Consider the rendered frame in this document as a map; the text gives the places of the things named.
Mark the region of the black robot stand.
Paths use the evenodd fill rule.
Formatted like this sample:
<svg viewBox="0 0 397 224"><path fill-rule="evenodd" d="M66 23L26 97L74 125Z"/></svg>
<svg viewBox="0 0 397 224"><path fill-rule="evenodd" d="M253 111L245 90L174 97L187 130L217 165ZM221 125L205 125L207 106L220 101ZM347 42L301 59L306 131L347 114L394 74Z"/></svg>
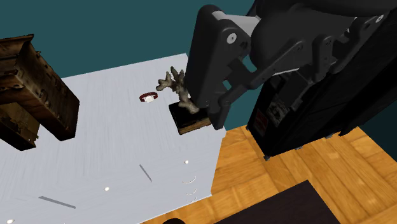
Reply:
<svg viewBox="0 0 397 224"><path fill-rule="evenodd" d="M311 42L306 42L292 63L295 71L270 77L264 84L247 124L261 151L273 157L338 132L339 113L395 58L397 9L369 37L359 52L336 74L317 83L309 71L313 63Z"/></svg>

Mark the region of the grey coral sculpture wooden base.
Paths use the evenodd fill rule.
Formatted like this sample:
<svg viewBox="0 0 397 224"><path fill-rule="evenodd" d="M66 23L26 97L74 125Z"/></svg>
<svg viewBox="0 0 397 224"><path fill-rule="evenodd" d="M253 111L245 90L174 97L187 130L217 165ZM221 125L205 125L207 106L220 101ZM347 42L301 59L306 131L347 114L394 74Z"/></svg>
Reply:
<svg viewBox="0 0 397 224"><path fill-rule="evenodd" d="M159 79L158 86L156 86L156 91L163 91L165 88L170 88L178 95L179 101L170 104L169 111L180 135L211 124L207 112L197 107L190 99L189 92L184 84L184 78L185 73L183 70L177 72L171 66L171 71L167 71L165 79Z"/></svg>

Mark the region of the white chest of drawers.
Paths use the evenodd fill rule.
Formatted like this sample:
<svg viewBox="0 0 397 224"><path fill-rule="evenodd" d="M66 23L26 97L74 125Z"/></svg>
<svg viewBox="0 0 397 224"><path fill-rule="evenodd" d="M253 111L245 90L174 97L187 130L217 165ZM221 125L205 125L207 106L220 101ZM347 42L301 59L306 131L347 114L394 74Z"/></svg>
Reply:
<svg viewBox="0 0 397 224"><path fill-rule="evenodd" d="M179 134L170 89L186 54L64 79L80 100L76 135L40 128L36 147L0 141L0 224L137 224L211 196L225 129Z"/></svg>

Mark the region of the brown wooden chest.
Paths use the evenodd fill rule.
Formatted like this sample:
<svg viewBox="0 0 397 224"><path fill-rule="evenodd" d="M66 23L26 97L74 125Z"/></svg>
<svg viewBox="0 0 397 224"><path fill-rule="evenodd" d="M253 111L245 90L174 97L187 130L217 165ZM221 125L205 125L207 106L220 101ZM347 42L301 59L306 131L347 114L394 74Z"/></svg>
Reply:
<svg viewBox="0 0 397 224"><path fill-rule="evenodd" d="M0 39L0 139L19 151L35 148L40 126L59 141L74 138L80 106L33 37Z"/></svg>

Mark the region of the dark rug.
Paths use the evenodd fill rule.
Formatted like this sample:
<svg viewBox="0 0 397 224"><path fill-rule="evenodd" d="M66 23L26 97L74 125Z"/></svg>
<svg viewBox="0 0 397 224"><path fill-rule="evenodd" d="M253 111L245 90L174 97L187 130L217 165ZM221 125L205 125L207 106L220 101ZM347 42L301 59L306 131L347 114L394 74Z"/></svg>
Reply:
<svg viewBox="0 0 397 224"><path fill-rule="evenodd" d="M215 224L341 224L308 180Z"/></svg>

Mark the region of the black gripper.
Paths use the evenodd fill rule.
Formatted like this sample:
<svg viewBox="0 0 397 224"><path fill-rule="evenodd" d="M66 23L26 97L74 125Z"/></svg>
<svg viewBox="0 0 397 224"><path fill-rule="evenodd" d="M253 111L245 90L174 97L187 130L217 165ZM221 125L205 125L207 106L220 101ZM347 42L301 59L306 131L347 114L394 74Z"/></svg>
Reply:
<svg viewBox="0 0 397 224"><path fill-rule="evenodd" d="M216 130L223 128L231 104L247 90L258 88L277 73L301 67L292 60L301 54L305 41L327 35L317 37L312 46L309 71L317 83L328 73L341 72L389 16L385 12L397 7L397 0L255 3L259 17L227 15L212 4L201 7L197 14L185 87ZM242 62L247 55L258 64L254 72Z"/></svg>

